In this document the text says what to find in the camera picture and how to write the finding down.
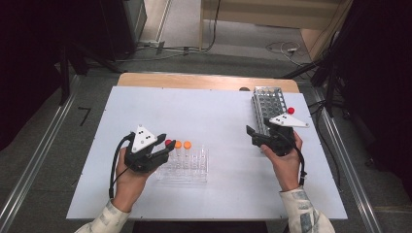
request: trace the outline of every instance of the forearm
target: forearm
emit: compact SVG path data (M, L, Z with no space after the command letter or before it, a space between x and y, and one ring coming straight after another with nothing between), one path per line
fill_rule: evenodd
M289 216L289 228L294 232L334 232L329 219L316 210L302 187L280 192Z
M76 233L118 233L126 223L130 213L124 213L109 201L99 217L84 225Z

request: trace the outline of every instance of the test tube rack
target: test tube rack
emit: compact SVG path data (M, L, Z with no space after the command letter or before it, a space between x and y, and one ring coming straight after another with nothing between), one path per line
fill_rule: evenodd
M209 166L209 150L205 147L189 151L174 149L169 160L156 170L162 182L206 183Z
M269 135L269 128L264 125L265 117L272 118L287 111L285 98L280 87L256 86L252 96L257 130L259 133Z

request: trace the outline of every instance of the orange cap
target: orange cap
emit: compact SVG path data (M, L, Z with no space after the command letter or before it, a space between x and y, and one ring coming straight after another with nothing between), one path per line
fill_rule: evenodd
M189 150L191 148L191 142L185 141L185 143L183 144L183 147L185 147L186 150Z
M182 147L181 141L176 141L175 149L179 149L179 148L181 148L181 147Z

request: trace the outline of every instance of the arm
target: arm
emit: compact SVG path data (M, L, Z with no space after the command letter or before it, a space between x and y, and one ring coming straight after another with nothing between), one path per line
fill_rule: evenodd
M296 146L302 148L302 140L294 132ZM285 156L278 156L266 145L262 145L263 153L272 162L279 185L282 201L289 217L289 228L293 232L334 232L329 219L316 210L306 195L303 187L299 186L299 156L296 150Z
M120 150L119 162L116 167L118 176L127 167L124 164L125 148ZM126 170L116 181L115 198L109 200L103 212L93 222L90 222L76 233L118 233L127 221L133 204L137 201L143 192L146 180L153 173L135 173Z

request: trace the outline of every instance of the white board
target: white board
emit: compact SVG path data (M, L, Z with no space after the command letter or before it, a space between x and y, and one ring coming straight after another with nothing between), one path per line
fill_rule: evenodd
M310 124L295 128L303 140L305 190L329 218L347 218L302 94L284 93L294 117ZM67 218L97 217L107 203L114 152L138 124L155 135L190 140L209 149L207 183L172 184L152 175L130 215L132 219L266 220L286 216L270 161L252 145L246 125L256 128L252 92L120 87L112 89Z

